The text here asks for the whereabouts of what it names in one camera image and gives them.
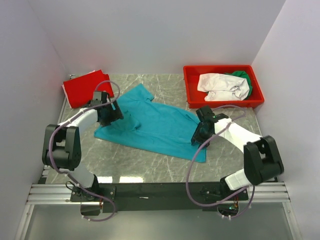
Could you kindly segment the teal t-shirt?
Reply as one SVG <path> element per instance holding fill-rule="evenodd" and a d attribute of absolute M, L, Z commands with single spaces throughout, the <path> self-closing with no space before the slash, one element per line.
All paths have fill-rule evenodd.
<path fill-rule="evenodd" d="M 200 122 L 194 113 L 155 102 L 142 84 L 120 96 L 117 103 L 123 119 L 98 127 L 95 138 L 185 160 L 195 157 L 198 163 L 206 161 L 206 150 L 196 153 L 198 146 L 191 144 Z"/>

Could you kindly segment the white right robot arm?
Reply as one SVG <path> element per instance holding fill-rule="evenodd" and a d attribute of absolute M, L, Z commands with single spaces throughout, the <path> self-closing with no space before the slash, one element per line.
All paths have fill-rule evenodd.
<path fill-rule="evenodd" d="M 237 190 L 257 186 L 284 172 L 276 141 L 270 135 L 261 136 L 246 130 L 224 113 L 215 114 L 209 106 L 196 110 L 199 123 L 191 144 L 210 145 L 212 137 L 220 136 L 243 153 L 243 168 L 220 180 L 219 193 L 230 200 Z"/>

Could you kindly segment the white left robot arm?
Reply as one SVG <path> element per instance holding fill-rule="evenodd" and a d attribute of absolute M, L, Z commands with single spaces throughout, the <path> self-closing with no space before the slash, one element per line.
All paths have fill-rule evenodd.
<path fill-rule="evenodd" d="M 49 124 L 45 129 L 42 162 L 60 174 L 65 174 L 73 184 L 78 197 L 94 201 L 102 196 L 98 178 L 82 163 L 81 134 L 99 123 L 109 126 L 124 118 L 116 100 L 105 91 L 94 91 L 92 99 L 78 113 L 60 124 Z"/>

